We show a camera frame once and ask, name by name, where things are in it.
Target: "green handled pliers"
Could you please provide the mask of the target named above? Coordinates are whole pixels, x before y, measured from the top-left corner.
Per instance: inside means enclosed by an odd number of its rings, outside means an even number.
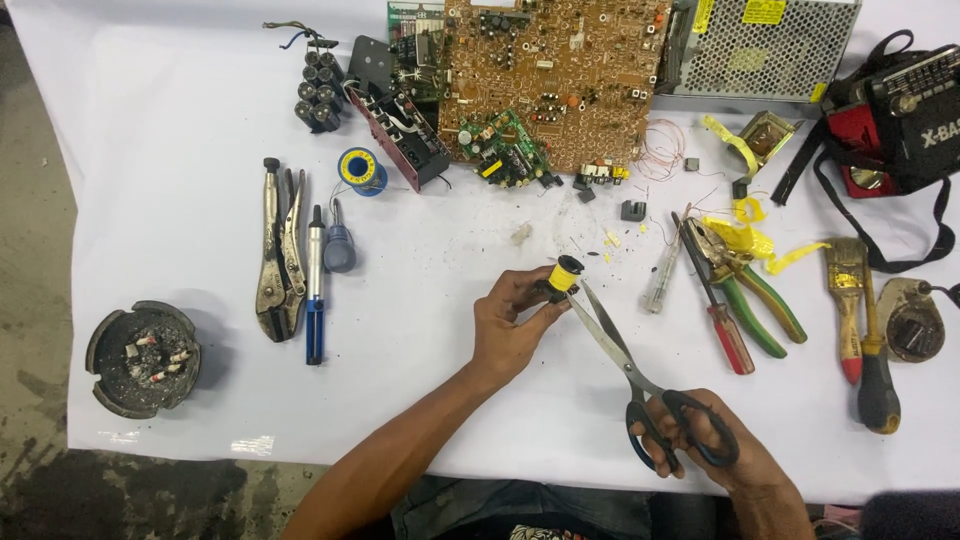
[[[760,300],[774,314],[777,322],[786,331],[791,341],[804,343],[806,332],[800,326],[800,321],[797,320],[797,317],[780,294],[750,267],[753,257],[731,252],[727,242],[720,234],[711,231],[699,220],[690,218],[690,225],[697,241],[697,247],[712,266],[710,283],[723,291],[733,315],[759,344],[760,348],[774,358],[786,357],[786,350],[756,320],[756,315],[750,308],[750,304],[747,303],[747,298],[737,282],[743,283],[744,286],[760,297]]]

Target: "hand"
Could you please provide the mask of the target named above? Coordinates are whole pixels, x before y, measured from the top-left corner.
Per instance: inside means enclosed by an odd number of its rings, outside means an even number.
[[[529,272],[507,270],[493,285],[490,294],[473,304],[476,337],[470,364],[492,375],[504,385],[530,363],[540,339],[570,302],[546,304],[530,320],[516,324],[516,316],[546,301],[546,295],[534,292],[534,283],[550,277],[553,265]]]
[[[740,457],[730,467],[721,469],[707,464],[700,453],[687,442],[686,433],[680,430],[677,421],[658,398],[650,398],[650,400],[647,401],[647,411],[650,413],[650,418],[654,421],[654,425],[657,426],[660,433],[673,443],[673,448],[685,451],[694,463],[707,472],[707,476],[709,476],[711,480],[720,484],[731,493],[731,495],[737,491],[753,491],[759,488],[775,487],[785,481],[790,481],[773,456],[770,455],[767,449],[763,448],[760,441],[747,430],[743,422],[733,414],[716,394],[704,389],[686,390],[684,393],[710,407],[710,410],[730,427],[740,447]],[[720,447],[720,435],[713,428],[713,425],[705,413],[689,407],[684,410],[684,413],[693,429],[691,435],[711,448]],[[666,463],[666,454],[652,438],[644,435],[643,425],[640,423],[634,424],[631,432],[636,436],[643,435],[640,442],[643,444],[643,448],[646,449],[647,454],[653,458],[654,464],[657,467],[657,474],[661,478],[670,476],[670,467]],[[674,473],[674,476],[678,479],[684,477],[683,465]]]

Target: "black capacitor cluster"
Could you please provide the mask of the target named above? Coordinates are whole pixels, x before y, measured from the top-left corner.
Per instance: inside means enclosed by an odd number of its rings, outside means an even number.
[[[329,51],[309,51],[303,60],[306,66],[294,114],[315,134],[334,132],[340,128],[340,113],[347,100],[344,70]]]

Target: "circuit board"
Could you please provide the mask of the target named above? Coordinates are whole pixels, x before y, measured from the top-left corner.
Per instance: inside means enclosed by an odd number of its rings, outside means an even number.
[[[665,0],[516,0],[513,9],[446,0],[450,98],[440,137],[512,109],[553,172],[639,158],[669,19]]]
[[[444,4],[387,4],[387,31],[395,54],[395,80],[414,103],[436,103],[449,95],[444,21]]]
[[[468,122],[457,136],[463,153],[480,160],[473,172],[488,184],[521,187],[540,180],[547,187],[554,182],[543,148],[530,138],[512,110],[504,110],[487,124]]]

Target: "orange circuit board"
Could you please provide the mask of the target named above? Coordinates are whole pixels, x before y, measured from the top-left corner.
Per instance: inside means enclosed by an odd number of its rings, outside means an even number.
[[[639,158],[656,84],[665,0],[446,0],[448,97],[439,135],[457,160],[467,123],[513,110],[552,172]]]

